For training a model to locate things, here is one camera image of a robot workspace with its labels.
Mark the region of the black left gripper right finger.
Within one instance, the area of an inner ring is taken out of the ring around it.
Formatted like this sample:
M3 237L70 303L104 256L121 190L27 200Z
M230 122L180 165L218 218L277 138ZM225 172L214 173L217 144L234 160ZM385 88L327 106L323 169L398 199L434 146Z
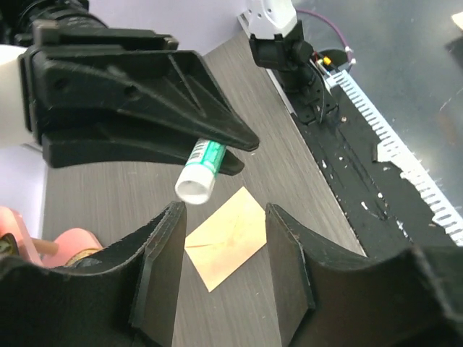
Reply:
M283 346L460 346L462 249L363 257L266 205Z

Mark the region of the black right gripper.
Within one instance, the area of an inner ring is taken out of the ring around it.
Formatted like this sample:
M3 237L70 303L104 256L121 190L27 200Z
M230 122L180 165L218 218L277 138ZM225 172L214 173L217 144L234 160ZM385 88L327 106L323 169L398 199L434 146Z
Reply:
M151 30L34 21L20 71L27 128L47 164L182 165L200 138L256 149L203 58L178 45Z

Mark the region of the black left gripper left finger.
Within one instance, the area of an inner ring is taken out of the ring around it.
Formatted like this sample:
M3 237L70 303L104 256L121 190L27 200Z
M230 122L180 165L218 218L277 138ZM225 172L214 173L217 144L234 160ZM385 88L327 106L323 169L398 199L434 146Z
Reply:
M3 346L170 346L187 211L172 202L145 226L69 267L1 258Z

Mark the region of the pink envelope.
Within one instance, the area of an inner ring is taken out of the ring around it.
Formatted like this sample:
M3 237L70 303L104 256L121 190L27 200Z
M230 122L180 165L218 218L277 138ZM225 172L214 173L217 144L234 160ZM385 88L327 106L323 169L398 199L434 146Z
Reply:
M186 238L184 249L212 292L265 245L265 211L241 187Z

